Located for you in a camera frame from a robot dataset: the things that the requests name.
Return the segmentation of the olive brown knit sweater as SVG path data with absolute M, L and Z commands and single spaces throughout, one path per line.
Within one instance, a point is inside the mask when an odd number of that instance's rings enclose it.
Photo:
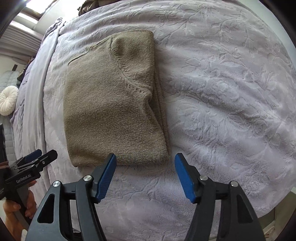
M 74 166 L 100 165 L 110 153 L 120 165 L 168 161 L 168 128 L 151 31 L 112 34 L 72 59 L 63 107 Z

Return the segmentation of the striped tan clothes pile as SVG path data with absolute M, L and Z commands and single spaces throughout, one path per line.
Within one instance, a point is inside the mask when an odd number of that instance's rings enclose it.
M 100 1 L 99 0 L 86 0 L 82 6 L 79 8 L 78 16 L 81 16 L 93 9 L 96 9 L 100 7 Z

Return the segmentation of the lavender plush blanket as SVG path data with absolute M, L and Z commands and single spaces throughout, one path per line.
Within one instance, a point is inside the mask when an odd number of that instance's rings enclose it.
M 44 132 L 44 84 L 65 21 L 58 19 L 46 31 L 36 58 L 29 64 L 20 85 L 16 109 L 11 118 L 16 158 L 37 149 L 46 153 Z

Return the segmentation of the white round cushion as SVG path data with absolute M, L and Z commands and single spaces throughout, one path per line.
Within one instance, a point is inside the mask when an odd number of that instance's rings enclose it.
M 16 86 L 6 87 L 0 94 L 1 105 L 0 114 L 2 116 L 8 116 L 12 114 L 16 107 L 16 101 L 18 99 L 19 89 Z

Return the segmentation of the lavender window curtain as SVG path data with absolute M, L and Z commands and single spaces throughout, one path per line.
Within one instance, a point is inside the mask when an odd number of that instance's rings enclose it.
M 1 54 L 18 59 L 36 56 L 42 39 L 41 34 L 13 21 L 1 35 Z

